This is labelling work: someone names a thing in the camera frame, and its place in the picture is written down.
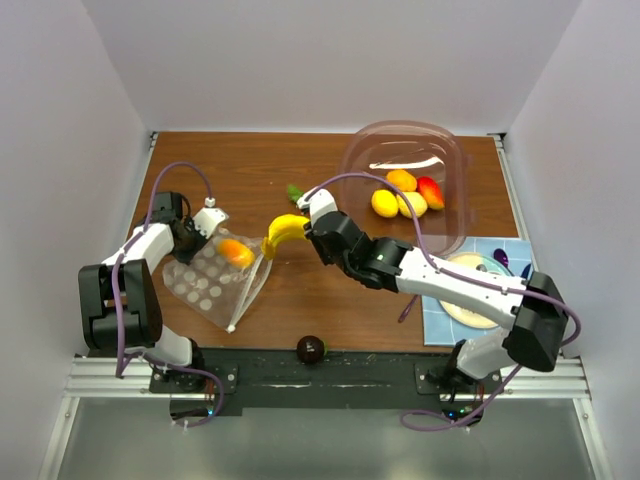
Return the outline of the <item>clear zip top bag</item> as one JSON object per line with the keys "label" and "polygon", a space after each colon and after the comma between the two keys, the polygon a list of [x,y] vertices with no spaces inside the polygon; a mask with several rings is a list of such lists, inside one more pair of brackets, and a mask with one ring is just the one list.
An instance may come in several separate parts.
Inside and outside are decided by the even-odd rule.
{"label": "clear zip top bag", "polygon": [[[225,238],[241,241],[255,254],[246,269],[230,265],[216,251]],[[272,262],[261,251],[261,240],[219,229],[189,264],[177,260],[162,271],[164,285],[178,299],[228,333],[238,324],[267,282]]]}

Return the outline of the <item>yellow fake banana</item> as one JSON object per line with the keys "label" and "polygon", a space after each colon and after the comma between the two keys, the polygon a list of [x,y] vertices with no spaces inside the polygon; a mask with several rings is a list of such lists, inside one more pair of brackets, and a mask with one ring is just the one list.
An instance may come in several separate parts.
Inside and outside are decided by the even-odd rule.
{"label": "yellow fake banana", "polygon": [[261,243],[264,257],[267,260],[273,260],[282,243],[291,240],[305,240],[305,226],[308,223],[309,219],[303,215],[284,214],[274,218]]}

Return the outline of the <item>red fake mango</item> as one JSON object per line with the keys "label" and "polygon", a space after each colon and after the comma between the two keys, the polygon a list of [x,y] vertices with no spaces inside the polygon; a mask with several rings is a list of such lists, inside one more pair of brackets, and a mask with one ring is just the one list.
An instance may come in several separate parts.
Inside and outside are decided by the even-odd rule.
{"label": "red fake mango", "polygon": [[444,195],[438,183],[431,177],[417,179],[417,192],[423,197],[429,209],[440,211],[445,208]]}

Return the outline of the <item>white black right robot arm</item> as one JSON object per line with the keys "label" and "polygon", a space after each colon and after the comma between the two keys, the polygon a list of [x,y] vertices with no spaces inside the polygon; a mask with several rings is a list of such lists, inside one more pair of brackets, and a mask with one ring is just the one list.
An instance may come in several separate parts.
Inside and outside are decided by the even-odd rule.
{"label": "white black right robot arm", "polygon": [[369,289],[435,298],[496,324],[481,338],[456,344],[437,377],[459,393],[512,365],[554,370],[568,313],[553,280],[529,280],[456,265],[389,237],[371,239],[341,211],[323,214],[303,228],[321,261],[337,266]]}

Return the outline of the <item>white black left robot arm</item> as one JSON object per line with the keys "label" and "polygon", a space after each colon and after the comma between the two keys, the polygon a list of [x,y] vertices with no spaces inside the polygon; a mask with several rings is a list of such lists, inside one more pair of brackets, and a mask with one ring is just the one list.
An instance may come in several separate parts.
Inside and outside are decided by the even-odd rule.
{"label": "white black left robot arm", "polygon": [[116,356],[117,378],[124,377],[133,359],[141,358],[151,362],[162,381],[172,380],[185,392],[205,385],[207,368],[197,343],[164,325],[152,280],[164,257],[187,265],[205,243],[186,197],[162,192],[116,254],[80,269],[85,343],[92,351]]}

